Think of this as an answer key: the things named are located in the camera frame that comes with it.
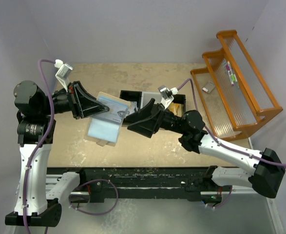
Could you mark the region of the white patterned credit card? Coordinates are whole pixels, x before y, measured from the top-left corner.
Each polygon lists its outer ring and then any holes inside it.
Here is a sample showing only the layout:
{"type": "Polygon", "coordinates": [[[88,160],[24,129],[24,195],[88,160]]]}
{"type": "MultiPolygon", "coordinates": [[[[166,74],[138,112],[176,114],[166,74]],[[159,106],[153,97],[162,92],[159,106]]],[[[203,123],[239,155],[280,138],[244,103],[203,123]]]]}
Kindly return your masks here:
{"type": "Polygon", "coordinates": [[[116,123],[122,124],[125,115],[128,112],[130,103],[129,102],[119,102],[119,101],[112,101],[108,104],[109,113],[108,113],[108,120],[116,123]]]}

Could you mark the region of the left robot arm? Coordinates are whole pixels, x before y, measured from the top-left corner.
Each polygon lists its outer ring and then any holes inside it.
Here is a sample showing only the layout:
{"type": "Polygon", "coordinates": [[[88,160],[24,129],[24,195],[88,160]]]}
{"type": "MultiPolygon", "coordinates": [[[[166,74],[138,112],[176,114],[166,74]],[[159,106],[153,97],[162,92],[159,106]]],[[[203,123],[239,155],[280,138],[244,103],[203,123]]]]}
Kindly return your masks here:
{"type": "Polygon", "coordinates": [[[109,111],[109,107],[87,93],[80,81],[69,83],[47,96],[33,82],[22,81],[14,88],[18,109],[18,144],[21,158],[19,194],[14,210],[5,216],[7,226],[55,227],[69,193],[82,191],[86,177],[66,172],[46,191],[47,164],[56,126],[55,114],[71,112],[75,119],[109,111]]]}

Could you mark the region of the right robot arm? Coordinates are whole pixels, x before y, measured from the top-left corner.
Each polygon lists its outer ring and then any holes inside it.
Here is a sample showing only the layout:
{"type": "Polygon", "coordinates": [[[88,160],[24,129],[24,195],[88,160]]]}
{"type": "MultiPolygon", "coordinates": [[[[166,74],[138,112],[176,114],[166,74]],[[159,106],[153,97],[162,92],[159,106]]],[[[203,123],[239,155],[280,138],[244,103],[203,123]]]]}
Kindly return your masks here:
{"type": "Polygon", "coordinates": [[[187,111],[179,117],[151,99],[141,110],[128,115],[126,121],[129,122],[128,130],[148,138],[159,129],[179,133],[178,141],[185,150],[235,165],[230,169],[217,166],[206,176],[203,183],[209,191],[231,185],[250,187],[268,198],[277,196],[286,172],[277,153],[270,148],[263,151],[243,148],[215,137],[197,110],[187,111]]]}

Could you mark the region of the white cards in bin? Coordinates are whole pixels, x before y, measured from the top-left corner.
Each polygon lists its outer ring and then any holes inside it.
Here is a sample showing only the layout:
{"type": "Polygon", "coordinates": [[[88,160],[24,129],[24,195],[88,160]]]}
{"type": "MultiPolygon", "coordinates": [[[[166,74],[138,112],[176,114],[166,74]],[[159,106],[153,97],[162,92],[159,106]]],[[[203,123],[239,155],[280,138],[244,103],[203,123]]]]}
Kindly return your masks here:
{"type": "Polygon", "coordinates": [[[131,101],[130,106],[128,108],[128,115],[135,113],[138,110],[137,102],[131,101]]]}

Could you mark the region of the gold cards in bin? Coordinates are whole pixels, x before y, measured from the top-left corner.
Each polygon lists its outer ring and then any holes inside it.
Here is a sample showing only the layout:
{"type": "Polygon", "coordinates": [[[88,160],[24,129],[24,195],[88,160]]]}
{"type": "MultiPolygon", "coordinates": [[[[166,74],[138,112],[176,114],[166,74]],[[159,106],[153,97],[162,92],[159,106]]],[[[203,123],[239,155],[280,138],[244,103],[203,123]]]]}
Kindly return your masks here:
{"type": "Polygon", "coordinates": [[[181,117],[183,115],[183,105],[180,103],[172,102],[168,109],[176,116],[181,117]]]}

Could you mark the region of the small grey red box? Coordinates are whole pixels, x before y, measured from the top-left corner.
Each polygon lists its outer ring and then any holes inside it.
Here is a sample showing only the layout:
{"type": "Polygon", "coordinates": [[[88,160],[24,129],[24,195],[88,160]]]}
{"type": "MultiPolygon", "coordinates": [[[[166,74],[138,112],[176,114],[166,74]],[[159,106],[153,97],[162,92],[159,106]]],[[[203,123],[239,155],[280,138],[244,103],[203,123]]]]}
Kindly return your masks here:
{"type": "Polygon", "coordinates": [[[205,93],[209,94],[211,93],[215,88],[215,84],[213,82],[207,82],[203,88],[202,91],[204,91],[205,93]]]}

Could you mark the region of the orange wooden rack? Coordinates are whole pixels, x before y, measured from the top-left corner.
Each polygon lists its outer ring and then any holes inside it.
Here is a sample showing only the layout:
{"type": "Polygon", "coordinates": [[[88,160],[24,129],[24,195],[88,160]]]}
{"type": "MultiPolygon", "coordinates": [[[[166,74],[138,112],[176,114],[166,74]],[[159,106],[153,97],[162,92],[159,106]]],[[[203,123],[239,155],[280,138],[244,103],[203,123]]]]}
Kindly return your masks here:
{"type": "Polygon", "coordinates": [[[276,117],[283,108],[237,31],[220,31],[216,37],[221,48],[204,52],[205,67],[191,70],[191,75],[214,135],[227,141],[245,139],[276,117]],[[231,86],[222,66],[224,60],[230,62],[240,89],[231,86]],[[215,84],[209,94],[202,91],[207,82],[215,84]]]}

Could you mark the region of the markers on rack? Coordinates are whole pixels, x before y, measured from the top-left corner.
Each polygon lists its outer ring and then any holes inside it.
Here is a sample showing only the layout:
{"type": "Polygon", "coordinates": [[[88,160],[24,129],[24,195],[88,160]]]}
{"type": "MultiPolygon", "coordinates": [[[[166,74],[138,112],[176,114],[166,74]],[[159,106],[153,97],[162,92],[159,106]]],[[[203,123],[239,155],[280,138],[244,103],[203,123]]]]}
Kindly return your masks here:
{"type": "Polygon", "coordinates": [[[240,86],[239,86],[239,83],[238,83],[238,79],[236,77],[236,74],[235,74],[234,70],[231,67],[230,62],[227,61],[227,60],[224,60],[222,62],[222,66],[223,66],[223,68],[225,69],[225,71],[228,74],[231,86],[234,86],[237,89],[240,89],[240,86]]]}

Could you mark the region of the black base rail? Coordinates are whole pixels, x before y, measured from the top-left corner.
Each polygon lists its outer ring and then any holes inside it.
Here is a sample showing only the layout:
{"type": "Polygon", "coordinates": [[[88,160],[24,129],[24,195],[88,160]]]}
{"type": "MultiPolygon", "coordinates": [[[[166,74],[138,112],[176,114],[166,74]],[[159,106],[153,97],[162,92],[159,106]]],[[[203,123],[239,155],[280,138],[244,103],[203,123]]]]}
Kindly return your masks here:
{"type": "Polygon", "coordinates": [[[66,172],[79,175],[82,188],[78,196],[88,196],[91,203],[108,198],[120,199],[186,199],[187,201],[221,201],[230,186],[212,181],[210,167],[50,167],[48,175],[66,172]]]}

